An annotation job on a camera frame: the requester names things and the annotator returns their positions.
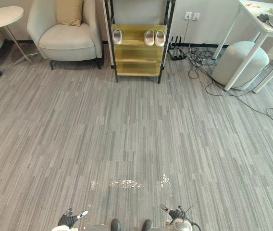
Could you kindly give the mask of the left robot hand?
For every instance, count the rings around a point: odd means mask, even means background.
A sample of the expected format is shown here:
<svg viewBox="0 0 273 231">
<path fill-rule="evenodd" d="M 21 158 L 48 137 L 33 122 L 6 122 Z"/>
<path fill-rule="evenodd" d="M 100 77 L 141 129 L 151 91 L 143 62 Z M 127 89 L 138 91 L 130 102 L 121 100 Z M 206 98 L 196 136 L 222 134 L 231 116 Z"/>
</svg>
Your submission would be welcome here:
<svg viewBox="0 0 273 231">
<path fill-rule="evenodd" d="M 81 218 L 85 217 L 88 214 L 88 210 L 83 211 L 80 214 L 73 215 L 73 209 L 69 208 L 66 212 L 61 216 L 58 226 L 65 225 L 69 228 L 72 228 L 73 225 Z"/>
</svg>

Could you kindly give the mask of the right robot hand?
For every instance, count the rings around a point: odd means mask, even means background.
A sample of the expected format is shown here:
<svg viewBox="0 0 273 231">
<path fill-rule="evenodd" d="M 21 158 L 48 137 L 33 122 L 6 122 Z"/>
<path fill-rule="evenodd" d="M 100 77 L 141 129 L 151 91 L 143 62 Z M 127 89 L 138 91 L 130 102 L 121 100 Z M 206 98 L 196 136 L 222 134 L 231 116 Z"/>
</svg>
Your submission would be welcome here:
<svg viewBox="0 0 273 231">
<path fill-rule="evenodd" d="M 176 218 L 179 218 L 179 219 L 183 219 L 186 217 L 186 212 L 185 210 L 182 208 L 181 205 L 178 206 L 178 209 L 176 210 L 171 210 L 171 209 L 168 209 L 164 204 L 160 204 L 160 208 L 168 213 L 172 219 L 176 219 Z"/>
</svg>

